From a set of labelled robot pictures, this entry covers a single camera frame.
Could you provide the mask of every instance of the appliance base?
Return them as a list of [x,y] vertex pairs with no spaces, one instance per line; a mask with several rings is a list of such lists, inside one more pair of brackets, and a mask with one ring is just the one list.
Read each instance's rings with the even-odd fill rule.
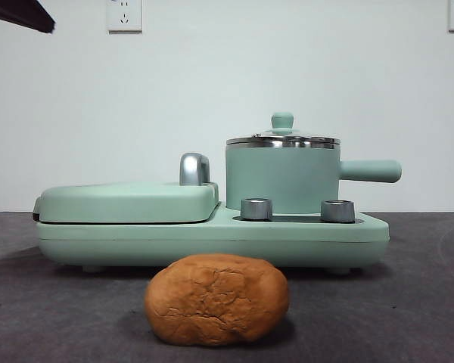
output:
[[357,223],[327,223],[319,215],[248,222],[221,203],[205,222],[184,224],[51,224],[38,222],[49,259],[80,265],[165,266],[196,253],[234,253],[276,266],[320,267],[346,274],[376,263],[389,242],[388,224],[356,214]]

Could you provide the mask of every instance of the lid knob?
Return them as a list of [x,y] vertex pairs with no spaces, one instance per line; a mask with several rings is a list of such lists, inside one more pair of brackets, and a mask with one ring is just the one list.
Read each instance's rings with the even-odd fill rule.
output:
[[292,129],[294,116],[291,112],[275,112],[271,117],[273,129]]

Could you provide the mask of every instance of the gray countertop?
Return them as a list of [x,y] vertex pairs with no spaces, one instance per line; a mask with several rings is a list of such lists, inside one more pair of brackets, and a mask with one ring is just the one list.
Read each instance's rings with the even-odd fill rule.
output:
[[285,319],[250,345],[169,346],[142,308],[159,268],[47,260],[30,213],[0,213],[0,362],[454,362],[454,213],[371,213],[390,224],[376,265],[336,277],[283,268]]

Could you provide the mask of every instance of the cracked bread crust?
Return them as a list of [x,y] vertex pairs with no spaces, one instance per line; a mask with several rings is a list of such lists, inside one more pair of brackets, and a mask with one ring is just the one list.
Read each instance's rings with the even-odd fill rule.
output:
[[180,346],[252,342],[279,323],[288,282],[263,259],[192,255],[158,272],[145,293],[153,332]]

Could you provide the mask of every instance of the sandwich maker lid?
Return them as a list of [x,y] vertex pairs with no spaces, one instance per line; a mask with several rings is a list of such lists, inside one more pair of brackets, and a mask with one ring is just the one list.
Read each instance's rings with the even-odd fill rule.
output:
[[185,223],[206,220],[219,202],[216,183],[116,183],[51,188],[34,219],[47,223]]

